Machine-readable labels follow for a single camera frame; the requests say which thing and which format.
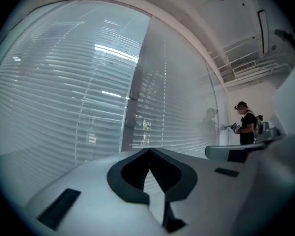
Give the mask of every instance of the black shirt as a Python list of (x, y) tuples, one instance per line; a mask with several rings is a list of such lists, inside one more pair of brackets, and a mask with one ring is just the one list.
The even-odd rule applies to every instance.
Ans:
[[(243, 129), (249, 124), (254, 124), (254, 129), (256, 128), (257, 118), (251, 112), (248, 112), (241, 121), (241, 128)], [(240, 134), (240, 144), (252, 144), (254, 140), (254, 132)]]

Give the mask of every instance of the ceiling pipe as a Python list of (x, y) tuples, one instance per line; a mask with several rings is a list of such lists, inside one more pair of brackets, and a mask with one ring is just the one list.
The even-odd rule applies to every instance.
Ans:
[[(260, 71), (260, 68), (262, 67), (262, 66), (260, 66), (260, 64), (266, 64), (264, 67), (269, 67), (269, 66), (272, 66), (272, 65), (278, 65), (277, 63), (274, 63), (275, 61), (274, 60), (271, 60), (271, 61), (267, 61), (267, 62), (263, 62), (263, 63), (258, 63), (258, 64), (256, 64), (256, 66), (255, 66), (255, 68), (252, 68), (251, 70), (249, 70), (249, 71), (247, 71), (247, 72), (251, 72), (252, 70), (255, 70), (255, 71)], [(233, 69), (229, 69), (229, 70), (226, 70), (226, 71), (224, 71), (224, 72), (221, 72), (221, 75), (223, 76), (224, 74), (227, 74), (227, 73), (231, 73), (231, 74), (233, 74)]]
[(257, 63), (256, 62), (256, 66), (262, 66), (262, 65), (266, 65), (266, 64), (271, 64), (271, 63), (274, 63), (275, 62), (275, 60), (274, 59), (271, 59), (271, 60), (269, 60), (269, 61), (264, 61), (264, 62), (260, 62), (260, 63)]
[(245, 82), (249, 82), (249, 81), (264, 77), (266, 75), (271, 75), (272, 73), (278, 72), (278, 70), (280, 70), (280, 71), (284, 70), (283, 69), (284, 67), (287, 69), (289, 68), (289, 66), (286, 63), (282, 64), (282, 65), (278, 65), (276, 67), (270, 67), (270, 68), (263, 69), (261, 71), (255, 72), (255, 73), (251, 73), (246, 76), (242, 76), (238, 79), (226, 82), (225, 86), (229, 88), (231, 86), (236, 86), (236, 85), (239, 85), (239, 84), (242, 84)]
[(242, 79), (243, 77), (245, 78), (245, 76), (249, 76), (249, 75), (253, 74), (254, 72), (261, 72), (261, 71), (267, 70), (269, 68), (273, 69), (273, 67), (276, 67), (278, 65), (279, 65), (278, 63), (272, 63), (272, 64), (268, 64), (265, 66), (259, 66), (259, 67), (252, 68), (248, 71), (243, 71), (239, 74), (235, 74), (234, 76), (236, 79)]
[(262, 57), (260, 59), (257, 59), (256, 62), (263, 61), (265, 59), (272, 59), (272, 58), (276, 58), (276, 57), (281, 57), (281, 56), (284, 56), (286, 54), (287, 54), (286, 52), (276, 53), (276, 54), (273, 54), (273, 55), (269, 55), (269, 56), (265, 56), (265, 57)]
[(215, 59), (215, 58), (217, 58), (217, 57), (220, 57), (221, 55), (226, 54), (227, 52), (229, 52), (229, 51), (231, 51), (231, 50), (234, 50), (234, 49), (236, 49), (237, 47), (240, 47), (240, 46), (245, 45), (245, 44), (250, 43), (250, 42), (251, 42), (251, 40), (249, 39), (248, 41), (245, 41), (245, 42), (243, 42), (243, 43), (241, 43), (241, 44), (239, 44), (239, 45), (236, 45), (236, 46), (232, 47), (231, 49), (228, 49), (228, 50), (226, 50), (225, 52), (223, 52), (223, 53), (221, 53), (221, 54), (219, 54), (219, 55), (213, 57), (213, 59)]
[(258, 50), (253, 51), (253, 52), (250, 52), (250, 53), (248, 53), (248, 54), (246, 54), (246, 55), (244, 55), (244, 56), (241, 56), (240, 58), (237, 58), (237, 59), (233, 60), (232, 62), (229, 62), (229, 63), (227, 63), (227, 64), (225, 64), (225, 65), (219, 67), (218, 69), (221, 70), (221, 68), (223, 68), (223, 67), (225, 67), (225, 66), (227, 66), (227, 65), (230, 65), (230, 64), (232, 64), (232, 63), (234, 63), (234, 62), (236, 62), (236, 61), (238, 61), (238, 60), (240, 60), (240, 59), (242, 59), (242, 58), (244, 58), (244, 57), (247, 57), (247, 56), (252, 55), (252, 54), (254, 54), (254, 53), (257, 53), (257, 52), (258, 52)]

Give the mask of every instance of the black slot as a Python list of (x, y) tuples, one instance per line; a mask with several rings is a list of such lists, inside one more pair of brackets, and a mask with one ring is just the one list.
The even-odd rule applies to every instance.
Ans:
[(182, 171), (155, 152), (150, 153), (150, 169), (162, 191), (166, 193), (182, 178)]
[(163, 227), (169, 232), (178, 230), (179, 228), (187, 225), (183, 220), (176, 219), (169, 202), (165, 202)]
[(66, 189), (38, 218), (50, 229), (56, 230), (62, 219), (68, 213), (80, 191)]
[(228, 169), (224, 169), (224, 168), (217, 168), (215, 170), (215, 172), (221, 173), (221, 174), (224, 174), (224, 175), (228, 175), (228, 176), (231, 176), (231, 177), (237, 177), (238, 174), (239, 174), (238, 171), (232, 171), (232, 170), (228, 170)]
[(230, 150), (228, 153), (228, 162), (244, 163), (247, 159), (247, 151), (245, 149)]
[(142, 190), (149, 171), (149, 153), (134, 159), (121, 170), (122, 178), (133, 187)]

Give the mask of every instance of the cap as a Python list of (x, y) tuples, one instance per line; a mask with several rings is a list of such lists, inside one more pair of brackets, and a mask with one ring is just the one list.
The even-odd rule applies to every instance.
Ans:
[(247, 103), (244, 102), (244, 101), (240, 101), (237, 106), (244, 106), (244, 107), (247, 107)]

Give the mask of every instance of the black panel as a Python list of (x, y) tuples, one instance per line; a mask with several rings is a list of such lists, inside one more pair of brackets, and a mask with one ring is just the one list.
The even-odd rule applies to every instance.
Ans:
[(80, 193), (66, 189), (37, 219), (45, 226), (56, 230)]
[(163, 227), (169, 232), (176, 231), (177, 229), (185, 226), (186, 223), (181, 219), (176, 219), (173, 215), (172, 208), (169, 202), (165, 202), (165, 210), (163, 217)]
[(228, 162), (244, 163), (247, 158), (247, 152), (243, 150), (230, 150), (228, 153)]
[(190, 166), (155, 148), (146, 148), (114, 164), (107, 173), (107, 182), (123, 200), (149, 204), (149, 195), (143, 192), (149, 170), (169, 202), (187, 198), (198, 180), (196, 172)]
[(261, 12), (264, 12), (264, 10), (259, 10), (259, 11), (257, 12), (257, 14), (258, 14), (259, 25), (260, 25), (260, 30), (261, 30), (261, 39), (262, 39), (262, 53), (264, 54), (264, 53), (265, 53), (265, 39), (264, 39), (264, 30), (265, 30), (265, 29), (263, 29), (263, 28), (262, 28), (262, 23), (261, 23), (261, 18), (260, 18), (260, 13), (261, 13)]
[(288, 34), (285, 31), (276, 29), (274, 34), (281, 38), (284, 42), (286, 42), (290, 47), (292, 47), (295, 51), (295, 40), (292, 34)]
[(217, 173), (221, 173), (227, 176), (231, 176), (231, 177), (237, 177), (239, 172), (238, 171), (233, 171), (233, 170), (229, 170), (229, 169), (224, 169), (224, 168), (217, 168), (215, 170), (215, 172)]
[(184, 200), (195, 187), (198, 176), (189, 165), (151, 148), (151, 171), (168, 202)]

